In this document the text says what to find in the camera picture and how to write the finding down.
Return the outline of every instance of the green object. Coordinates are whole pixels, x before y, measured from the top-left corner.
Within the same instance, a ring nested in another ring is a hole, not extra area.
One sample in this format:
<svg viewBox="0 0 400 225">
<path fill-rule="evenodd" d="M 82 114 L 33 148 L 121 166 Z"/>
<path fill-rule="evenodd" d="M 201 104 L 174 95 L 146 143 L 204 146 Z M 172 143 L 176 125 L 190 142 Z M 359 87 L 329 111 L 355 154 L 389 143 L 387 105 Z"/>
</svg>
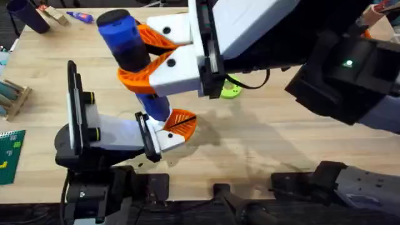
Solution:
<svg viewBox="0 0 400 225">
<path fill-rule="evenodd" d="M 12 184 L 25 131 L 11 131 L 0 133 L 0 184 Z"/>
<path fill-rule="evenodd" d="M 236 81 L 240 81 L 239 78 L 236 76 L 231 76 Z M 239 87 L 231 82 L 229 82 L 227 79 L 225 80 L 224 87 L 222 88 L 221 91 L 221 97 L 224 99 L 232 99 L 236 98 L 240 92 L 242 91 L 242 87 Z"/>
<path fill-rule="evenodd" d="M 352 60 L 347 60 L 342 65 L 347 67 L 347 68 L 352 68 L 353 67 L 353 61 Z"/>
</svg>

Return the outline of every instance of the bolt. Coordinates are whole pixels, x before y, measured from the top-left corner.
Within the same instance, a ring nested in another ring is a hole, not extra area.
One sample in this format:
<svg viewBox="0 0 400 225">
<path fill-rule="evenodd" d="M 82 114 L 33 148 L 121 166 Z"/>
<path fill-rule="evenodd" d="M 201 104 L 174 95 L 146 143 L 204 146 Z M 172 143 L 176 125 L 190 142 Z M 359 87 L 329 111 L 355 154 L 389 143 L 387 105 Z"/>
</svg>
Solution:
<svg viewBox="0 0 400 225">
<path fill-rule="evenodd" d="M 168 65 L 169 67 L 174 67 L 175 64 L 176 64 L 175 59 L 168 59 L 168 60 L 167 60 L 167 65 Z"/>
<path fill-rule="evenodd" d="M 169 27 L 164 27 L 164 29 L 162 29 L 162 33 L 164 34 L 169 34 L 171 32 L 171 28 Z"/>
</svg>

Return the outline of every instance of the black cable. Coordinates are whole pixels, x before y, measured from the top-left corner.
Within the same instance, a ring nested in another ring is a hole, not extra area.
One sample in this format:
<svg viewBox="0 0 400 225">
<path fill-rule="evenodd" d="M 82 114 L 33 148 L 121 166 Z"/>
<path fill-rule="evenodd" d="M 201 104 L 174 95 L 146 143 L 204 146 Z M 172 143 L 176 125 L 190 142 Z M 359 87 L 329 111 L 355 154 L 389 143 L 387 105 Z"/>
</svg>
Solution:
<svg viewBox="0 0 400 225">
<path fill-rule="evenodd" d="M 64 2 L 64 0 L 60 0 L 60 3 L 61 3 L 61 5 L 64 7 L 64 8 L 66 8 L 67 6 L 65 5 L 65 2 Z"/>
<path fill-rule="evenodd" d="M 140 207 L 139 211 L 136 214 L 135 223 L 133 225 L 136 225 L 138 223 L 139 217 L 142 214 L 145 205 L 146 205 L 146 203 L 143 203 L 142 206 Z"/>
<path fill-rule="evenodd" d="M 4 225 L 7 225 L 7 224 L 29 224 L 29 223 L 36 222 L 36 221 L 38 221 L 38 220 L 40 220 L 40 219 L 42 219 L 42 218 L 45 218 L 45 217 L 48 216 L 48 215 L 49 215 L 49 214 L 46 213 L 46 214 L 43 214 L 43 215 L 41 215 L 41 216 L 38 216 L 38 217 L 36 217 L 36 218 L 30 219 L 30 220 L 27 220 L 27 221 L 0 222 L 0 224 L 4 224 Z"/>
<path fill-rule="evenodd" d="M 65 218 L 64 218 L 64 210 L 65 210 L 65 197 L 66 197 L 66 193 L 67 193 L 67 187 L 68 187 L 68 182 L 69 182 L 69 178 L 71 176 L 71 171 L 68 169 L 67 170 L 67 175 L 65 176 L 65 181 L 64 181 L 64 185 L 62 186 L 62 192 L 61 192 L 61 200 L 60 200 L 60 222 L 61 225 L 65 225 Z"/>
<path fill-rule="evenodd" d="M 18 31 L 18 29 L 17 29 L 17 24 L 15 23 L 15 20 L 14 20 L 14 18 L 13 18 L 13 15 L 12 15 L 10 12 L 8 12 L 8 14 L 10 15 L 10 20 L 11 20 L 11 23 L 12 23 L 12 28 L 14 29 L 15 35 L 19 38 L 21 34 L 19 33 L 19 31 Z"/>
<path fill-rule="evenodd" d="M 233 83 L 234 85 L 237 85 L 237 86 L 239 86 L 239 87 L 242 87 L 242 88 L 245 88 L 245 89 L 252 89 L 252 90 L 254 90 L 254 89 L 259 89 L 259 88 L 263 87 L 263 86 L 268 82 L 269 76 L 270 76 L 270 75 L 271 75 L 271 72 L 270 72 L 269 69 L 267 69 L 267 74 L 266 74 L 266 76 L 265 76 L 264 82 L 262 82 L 262 84 L 261 84 L 260 86 L 256 86 L 256 87 L 252 87 L 252 86 L 248 86 L 248 85 L 246 85 L 246 84 L 243 84 L 242 82 L 233 79 L 230 75 L 226 75 L 226 79 L 227 79 L 230 83 Z"/>
<path fill-rule="evenodd" d="M 195 204 L 193 206 L 189 206 L 189 207 L 181 209 L 181 210 L 175 210 L 175 211 L 173 211 L 173 210 L 151 210 L 151 209 L 145 209 L 145 208 L 143 208 L 143 211 L 146 211 L 146 212 L 149 212 L 149 213 L 162 213 L 162 214 L 184 213 L 184 212 L 187 212 L 187 211 L 190 211 L 190 210 L 193 210 L 193 209 L 200 208 L 201 206 L 205 206 L 205 205 L 211 204 L 215 200 L 216 199 L 213 198 L 211 200 L 208 200 L 208 201 L 205 201 L 205 202 L 202 202 L 202 203 L 199 203 L 199 204 Z"/>
<path fill-rule="evenodd" d="M 222 203 L 224 204 L 225 208 L 228 211 L 229 218 L 231 219 L 232 224 L 237 225 L 235 214 L 233 214 L 231 207 L 229 206 L 228 201 L 224 197 L 220 197 Z"/>
</svg>

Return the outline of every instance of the blue cup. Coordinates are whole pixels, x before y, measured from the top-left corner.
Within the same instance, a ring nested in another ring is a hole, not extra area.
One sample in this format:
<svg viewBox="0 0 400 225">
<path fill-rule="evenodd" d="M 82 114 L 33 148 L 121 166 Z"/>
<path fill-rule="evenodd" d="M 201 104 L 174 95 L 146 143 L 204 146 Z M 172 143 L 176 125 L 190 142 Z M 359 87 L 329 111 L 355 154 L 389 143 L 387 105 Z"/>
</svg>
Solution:
<svg viewBox="0 0 400 225">
<path fill-rule="evenodd" d="M 50 29 L 50 26 L 27 0 L 11 0 L 7 4 L 7 10 L 39 34 Z"/>
</svg>

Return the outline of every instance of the wooden table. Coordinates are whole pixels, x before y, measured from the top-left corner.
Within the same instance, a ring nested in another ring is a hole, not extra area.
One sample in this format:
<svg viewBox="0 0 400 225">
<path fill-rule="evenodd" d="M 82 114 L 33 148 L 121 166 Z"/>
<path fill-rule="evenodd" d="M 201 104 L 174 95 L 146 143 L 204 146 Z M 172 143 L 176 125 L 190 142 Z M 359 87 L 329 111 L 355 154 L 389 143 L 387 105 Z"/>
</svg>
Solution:
<svg viewBox="0 0 400 225">
<path fill-rule="evenodd" d="M 79 9 L 96 17 L 108 10 Z M 148 16 L 186 8 L 129 10 L 145 21 Z M 135 95 L 117 80 L 117 63 L 96 25 L 68 19 L 69 27 L 50 21 L 51 31 L 43 35 L 25 27 L 5 70 L 5 78 L 31 86 L 33 92 L 13 122 L 0 122 L 0 131 L 27 130 L 15 182 L 0 187 L 0 203 L 60 199 L 66 170 L 54 162 L 53 143 L 67 123 L 69 59 L 77 64 L 84 89 L 96 93 L 100 113 L 134 119 L 141 110 Z M 125 164 L 139 173 L 169 173 L 173 200 L 209 199 L 214 183 L 231 183 L 233 191 L 244 198 L 271 198 L 271 173 L 312 171 L 322 160 L 399 174 L 400 138 L 362 125 L 347 126 L 303 108 L 284 90 L 297 69 L 273 70 L 263 88 L 244 90 L 232 100 L 198 98 L 196 92 L 170 96 L 172 106 L 198 115 L 194 136 L 185 146 L 164 154 L 157 164 L 143 156 Z M 239 77 L 256 85 L 264 73 Z"/>
</svg>

